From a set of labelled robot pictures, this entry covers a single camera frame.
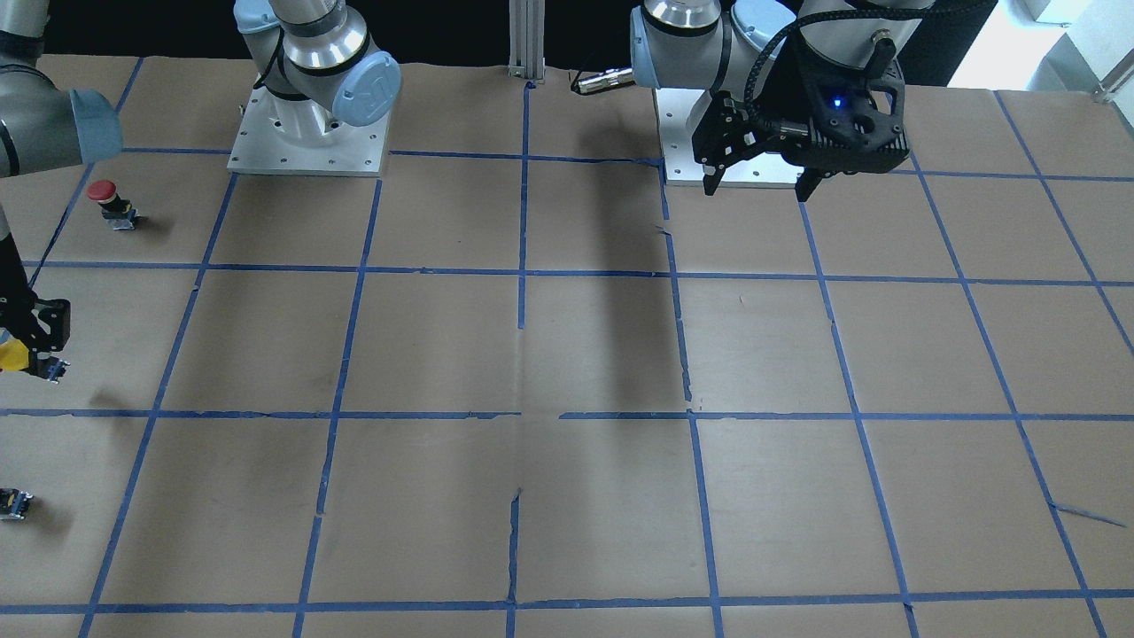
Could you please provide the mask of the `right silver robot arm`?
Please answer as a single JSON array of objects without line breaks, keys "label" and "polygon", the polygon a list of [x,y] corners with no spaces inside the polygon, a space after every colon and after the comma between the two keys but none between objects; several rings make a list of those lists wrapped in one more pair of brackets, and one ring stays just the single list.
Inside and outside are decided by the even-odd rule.
[{"label": "right silver robot arm", "polygon": [[248,59],[51,54],[122,104],[92,171],[138,204],[113,233],[81,169],[5,182],[39,292],[74,303],[58,386],[3,374],[3,409],[514,411],[527,388],[611,402],[787,407],[836,388],[788,192],[657,185],[648,90],[578,97],[570,46],[526,90],[499,67],[405,68],[382,177],[232,177]]}]

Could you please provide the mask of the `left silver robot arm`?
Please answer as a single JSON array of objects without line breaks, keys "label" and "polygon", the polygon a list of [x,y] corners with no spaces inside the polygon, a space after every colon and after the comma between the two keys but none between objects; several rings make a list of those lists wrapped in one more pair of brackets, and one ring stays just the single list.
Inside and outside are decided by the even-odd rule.
[{"label": "left silver robot arm", "polygon": [[805,202],[837,175],[909,158],[898,61],[933,1],[644,1],[631,68],[650,90],[697,90],[688,158],[709,197],[733,165],[777,156]]}]

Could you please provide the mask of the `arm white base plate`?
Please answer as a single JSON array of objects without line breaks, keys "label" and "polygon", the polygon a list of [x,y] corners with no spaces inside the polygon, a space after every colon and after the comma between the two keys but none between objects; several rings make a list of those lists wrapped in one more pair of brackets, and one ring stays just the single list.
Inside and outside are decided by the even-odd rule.
[{"label": "arm white base plate", "polygon": [[227,169],[235,175],[379,177],[392,112],[355,127],[308,100],[252,90]]},{"label": "arm white base plate", "polygon": [[[702,187],[703,167],[695,161],[692,135],[709,102],[706,90],[655,90],[657,133],[663,148],[667,182]],[[779,154],[765,153],[727,169],[720,187],[792,190],[802,173],[801,167],[790,165]]]}]

